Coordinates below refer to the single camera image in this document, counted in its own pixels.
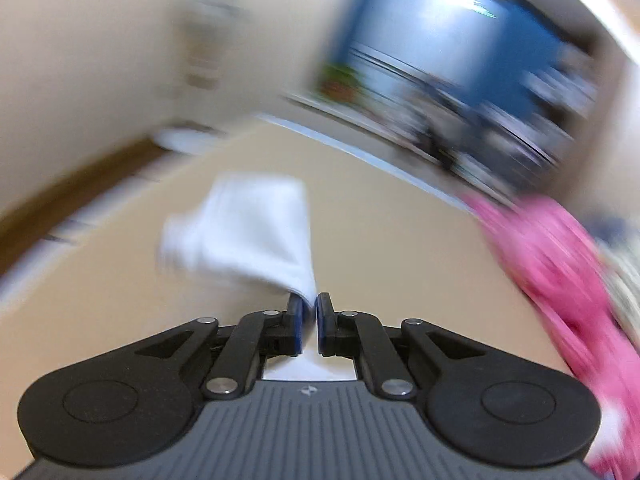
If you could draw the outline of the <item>white long-sleeve shirt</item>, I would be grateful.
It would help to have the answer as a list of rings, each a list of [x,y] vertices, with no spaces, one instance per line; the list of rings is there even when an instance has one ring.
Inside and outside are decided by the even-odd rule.
[[[277,296],[305,301],[303,348],[271,358],[271,380],[349,380],[355,367],[320,356],[314,342],[318,295],[312,266],[306,186],[282,174],[224,174],[193,210],[166,219],[157,249],[165,272],[184,276],[200,292],[224,292],[234,312],[267,310]]]

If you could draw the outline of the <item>white standing fan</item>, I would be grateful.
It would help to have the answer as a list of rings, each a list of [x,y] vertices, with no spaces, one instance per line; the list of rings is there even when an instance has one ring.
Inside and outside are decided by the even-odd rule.
[[[178,0],[171,26],[177,44],[178,80],[172,90],[175,117],[152,134],[159,148],[197,155],[216,142],[212,125],[214,92],[221,63],[242,20],[241,0]]]

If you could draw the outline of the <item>pink floral quilt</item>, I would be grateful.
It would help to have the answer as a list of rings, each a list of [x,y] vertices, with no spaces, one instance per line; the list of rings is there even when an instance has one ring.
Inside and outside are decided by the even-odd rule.
[[[599,401],[602,422],[588,465],[605,479],[638,478],[639,353],[616,326],[593,238],[546,196],[512,208],[479,195],[464,201],[559,354]]]

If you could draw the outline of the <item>potted green plant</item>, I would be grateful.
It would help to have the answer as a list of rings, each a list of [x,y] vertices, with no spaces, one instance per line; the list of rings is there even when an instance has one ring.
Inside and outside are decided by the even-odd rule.
[[[329,101],[354,105],[362,93],[361,75],[346,64],[326,64],[320,74],[318,91]]]

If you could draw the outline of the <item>white floral blanket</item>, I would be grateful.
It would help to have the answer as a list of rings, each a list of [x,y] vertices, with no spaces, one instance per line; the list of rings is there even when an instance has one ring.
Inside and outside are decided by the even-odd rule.
[[[598,243],[613,313],[628,337],[639,337],[639,237]]]

